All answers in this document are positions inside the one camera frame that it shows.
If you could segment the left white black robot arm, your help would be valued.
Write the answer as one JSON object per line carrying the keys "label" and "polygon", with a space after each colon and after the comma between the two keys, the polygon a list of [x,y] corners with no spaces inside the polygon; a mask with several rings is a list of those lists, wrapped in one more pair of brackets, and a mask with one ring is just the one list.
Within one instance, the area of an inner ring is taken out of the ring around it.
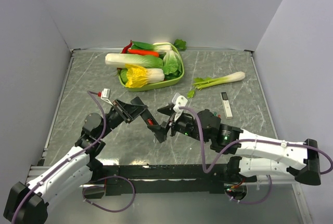
{"label": "left white black robot arm", "polygon": [[102,139],[121,123],[137,117],[148,126],[156,123],[139,97],[130,103],[115,100],[109,113],[89,114],[80,138],[57,163],[28,183],[18,182],[10,189],[4,217],[11,223],[45,223],[72,191],[87,182],[101,181],[103,164],[96,156],[105,146]]}

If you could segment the black remote control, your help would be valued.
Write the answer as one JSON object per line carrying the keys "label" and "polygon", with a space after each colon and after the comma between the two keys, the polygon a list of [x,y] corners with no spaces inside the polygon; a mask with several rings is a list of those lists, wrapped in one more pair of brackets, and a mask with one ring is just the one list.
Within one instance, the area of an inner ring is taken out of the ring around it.
{"label": "black remote control", "polygon": [[159,123],[156,121],[156,119],[153,117],[153,115],[148,109],[142,112],[140,116],[146,123],[148,129],[151,130],[153,133],[156,133],[160,130]]}

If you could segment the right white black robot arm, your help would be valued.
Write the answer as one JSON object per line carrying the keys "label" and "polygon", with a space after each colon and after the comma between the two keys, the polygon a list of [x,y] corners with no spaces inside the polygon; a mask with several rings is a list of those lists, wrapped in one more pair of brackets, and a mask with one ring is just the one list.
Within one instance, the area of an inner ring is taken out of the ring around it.
{"label": "right white black robot arm", "polygon": [[174,111],[173,106],[158,109],[169,116],[167,122],[152,127],[161,141],[181,133],[209,142],[210,149],[219,156],[230,154],[227,175],[232,181],[240,181],[259,175],[276,175],[294,178],[304,185],[319,186],[321,172],[318,143],[307,139],[304,142],[289,142],[253,134],[247,130],[223,124],[221,119],[208,109],[199,113],[181,110]]}

